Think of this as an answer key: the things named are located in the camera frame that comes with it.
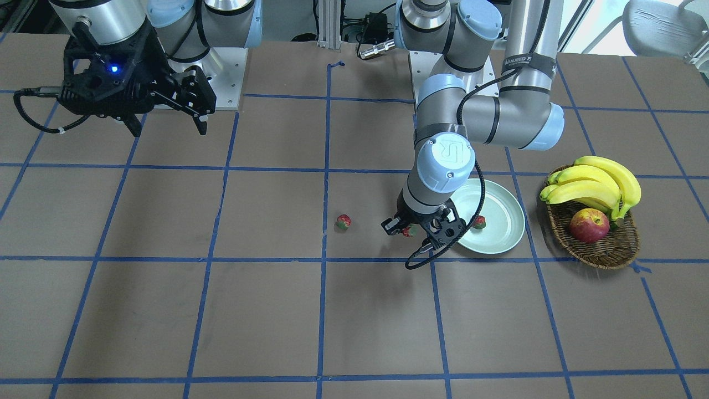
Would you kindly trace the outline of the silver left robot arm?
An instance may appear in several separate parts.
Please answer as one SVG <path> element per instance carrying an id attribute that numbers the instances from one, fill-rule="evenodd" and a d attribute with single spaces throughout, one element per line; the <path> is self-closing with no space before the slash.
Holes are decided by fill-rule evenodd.
<path id="1" fill-rule="evenodd" d="M 456 242 L 463 220 L 451 201 L 476 164 L 473 144 L 546 151 L 564 128 L 550 100 L 562 1 L 513 1 L 496 96 L 481 93 L 482 75 L 503 16 L 489 1 L 399 1 L 397 47 L 441 58 L 418 89 L 414 164 L 398 195 L 397 212 L 382 223 L 393 236 L 411 224 L 426 232 L 424 248 Z"/>

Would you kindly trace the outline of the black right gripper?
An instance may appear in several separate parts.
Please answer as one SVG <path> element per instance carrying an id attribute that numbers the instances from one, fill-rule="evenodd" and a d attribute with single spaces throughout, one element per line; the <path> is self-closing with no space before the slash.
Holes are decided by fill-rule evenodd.
<path id="1" fill-rule="evenodd" d="M 204 136 L 216 105 L 202 69 L 190 66 L 181 73 L 175 71 L 149 22 L 121 42 L 104 45 L 87 23 L 75 23 L 64 48 L 59 99 L 78 115 L 122 117 L 134 138 L 140 138 L 143 129 L 135 114 L 149 112 L 158 104 L 192 116 Z"/>

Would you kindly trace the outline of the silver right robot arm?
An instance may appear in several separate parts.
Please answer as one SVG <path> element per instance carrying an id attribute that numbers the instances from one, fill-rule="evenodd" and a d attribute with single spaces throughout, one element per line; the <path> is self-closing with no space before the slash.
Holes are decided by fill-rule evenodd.
<path id="1" fill-rule="evenodd" d="M 69 29 L 61 86 L 44 91 L 80 121 L 124 123 L 157 105 L 192 118 L 201 135 L 225 79 L 218 48 L 253 48 L 263 37 L 261 1 L 51 1 Z"/>

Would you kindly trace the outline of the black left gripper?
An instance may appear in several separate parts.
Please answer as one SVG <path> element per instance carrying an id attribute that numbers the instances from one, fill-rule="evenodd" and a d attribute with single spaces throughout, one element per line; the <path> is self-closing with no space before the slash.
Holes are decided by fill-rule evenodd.
<path id="1" fill-rule="evenodd" d="M 408 233 L 413 225 L 418 225 L 426 234 L 421 250 L 440 250 L 458 240 L 467 222 L 458 214 L 453 200 L 446 200 L 432 214 L 420 214 L 408 207 L 400 194 L 395 216 L 385 219 L 381 227 L 389 236 L 394 236 L 398 233 Z"/>

